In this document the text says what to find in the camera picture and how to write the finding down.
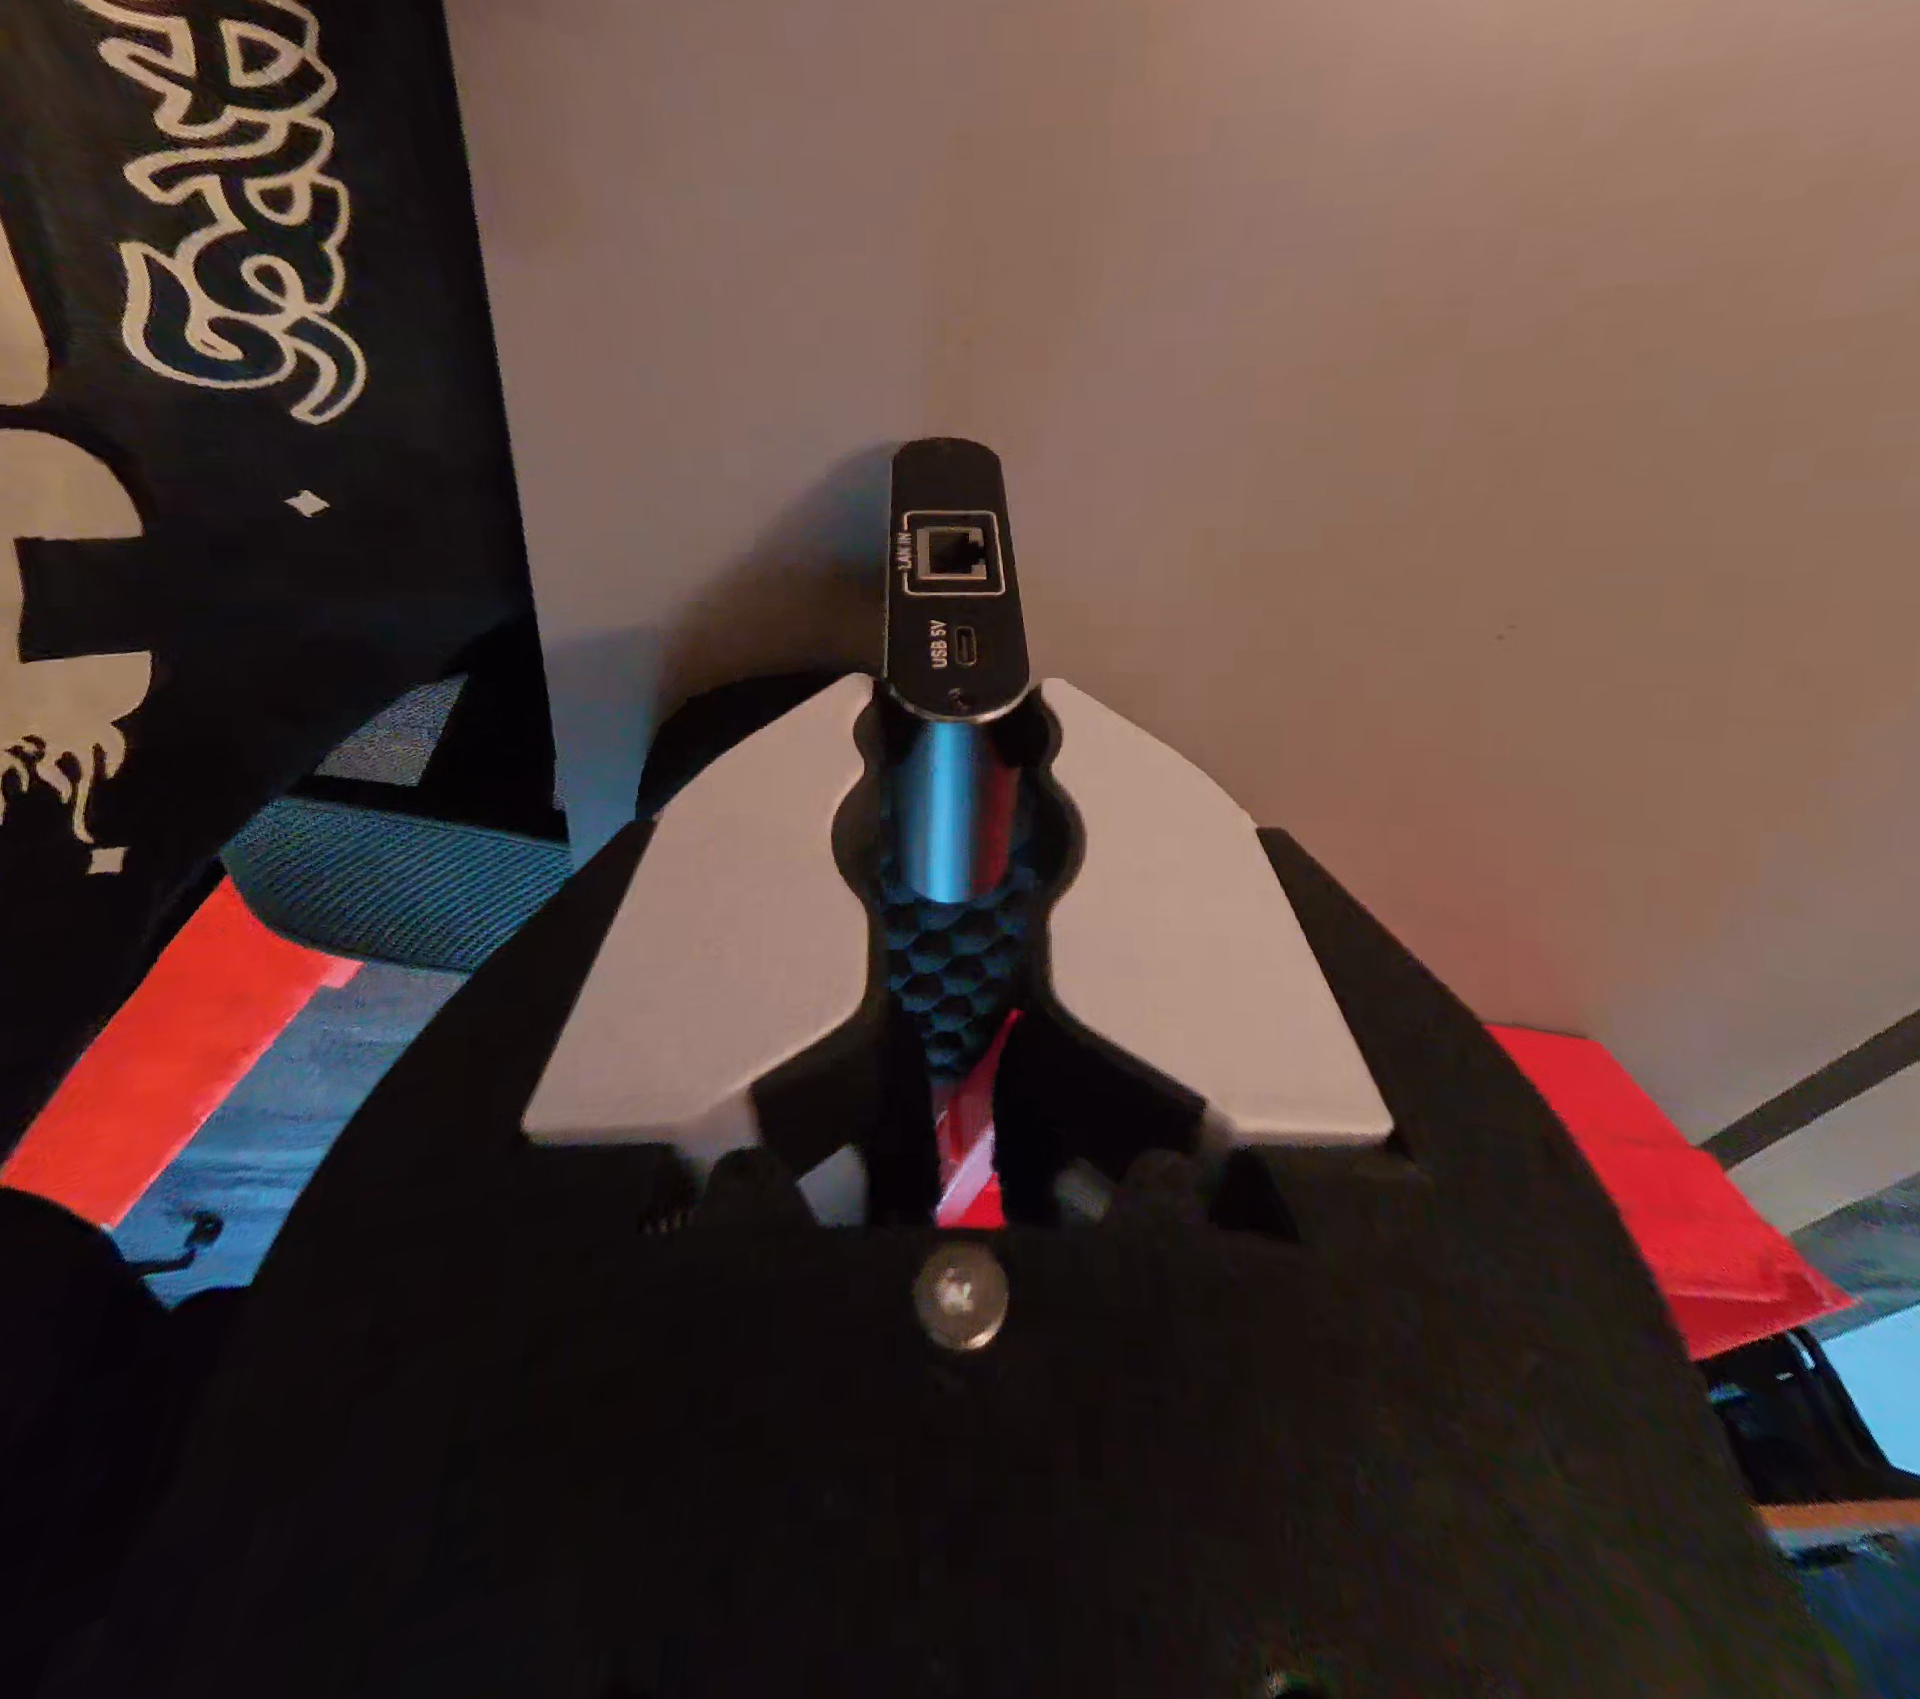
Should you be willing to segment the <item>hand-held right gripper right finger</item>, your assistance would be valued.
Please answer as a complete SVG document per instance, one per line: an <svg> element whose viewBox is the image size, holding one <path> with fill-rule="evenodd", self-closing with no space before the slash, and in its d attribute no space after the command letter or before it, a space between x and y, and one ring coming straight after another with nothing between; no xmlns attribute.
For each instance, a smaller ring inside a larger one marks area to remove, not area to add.
<svg viewBox="0 0 1920 1699"><path fill-rule="evenodd" d="M1216 1148L1376 1148L1394 1115L1261 848L1171 745L1065 679L1039 701L1079 862L1046 984L1091 1040L1193 1103Z"/></svg>

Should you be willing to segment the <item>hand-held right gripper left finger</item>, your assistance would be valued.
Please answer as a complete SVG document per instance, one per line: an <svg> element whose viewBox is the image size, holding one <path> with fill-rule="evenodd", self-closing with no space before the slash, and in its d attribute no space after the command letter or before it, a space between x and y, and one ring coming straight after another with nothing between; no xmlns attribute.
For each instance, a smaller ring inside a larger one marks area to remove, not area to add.
<svg viewBox="0 0 1920 1699"><path fill-rule="evenodd" d="M861 1011L868 911L835 855L870 676L743 735L665 803L521 1132L544 1148L739 1153L778 1065Z"/></svg>

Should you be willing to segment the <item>black ethernet switch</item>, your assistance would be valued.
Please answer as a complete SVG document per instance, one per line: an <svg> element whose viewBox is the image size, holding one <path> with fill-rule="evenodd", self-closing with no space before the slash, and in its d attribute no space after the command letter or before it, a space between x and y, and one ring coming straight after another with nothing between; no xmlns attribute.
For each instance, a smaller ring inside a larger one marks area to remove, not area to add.
<svg viewBox="0 0 1920 1699"><path fill-rule="evenodd" d="M899 877L928 903L980 903L1013 860L1035 689L1009 499L987 446L914 439L895 454L880 686Z"/></svg>

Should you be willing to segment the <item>mesh office chair seat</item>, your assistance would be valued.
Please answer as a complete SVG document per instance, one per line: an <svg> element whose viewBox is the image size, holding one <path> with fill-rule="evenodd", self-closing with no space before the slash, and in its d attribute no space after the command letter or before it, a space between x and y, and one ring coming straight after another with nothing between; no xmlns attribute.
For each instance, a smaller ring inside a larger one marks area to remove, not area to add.
<svg viewBox="0 0 1920 1699"><path fill-rule="evenodd" d="M403 693L267 803L222 871L307 949L477 971L573 874L541 663Z"/></svg>

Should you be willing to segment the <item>red flat object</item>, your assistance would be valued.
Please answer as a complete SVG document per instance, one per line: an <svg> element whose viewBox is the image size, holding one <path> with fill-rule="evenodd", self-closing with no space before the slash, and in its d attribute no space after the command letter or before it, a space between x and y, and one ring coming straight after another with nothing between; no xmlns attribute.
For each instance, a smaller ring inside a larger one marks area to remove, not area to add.
<svg viewBox="0 0 1920 1699"><path fill-rule="evenodd" d="M1508 1024L1490 1036L1596 1173L1696 1361L1851 1305L1604 1047Z"/></svg>
<svg viewBox="0 0 1920 1699"><path fill-rule="evenodd" d="M222 879L2 1165L2 1187L113 1231L292 1022L359 976L253 918Z"/></svg>

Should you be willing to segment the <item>person's black printed shirt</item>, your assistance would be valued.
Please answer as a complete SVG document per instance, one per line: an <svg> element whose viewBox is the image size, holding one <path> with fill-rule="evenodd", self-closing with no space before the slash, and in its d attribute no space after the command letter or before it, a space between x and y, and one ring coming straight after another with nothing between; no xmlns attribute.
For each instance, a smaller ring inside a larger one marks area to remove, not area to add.
<svg viewBox="0 0 1920 1699"><path fill-rule="evenodd" d="M441 0L2 0L2 1148L253 816L532 615Z"/></svg>

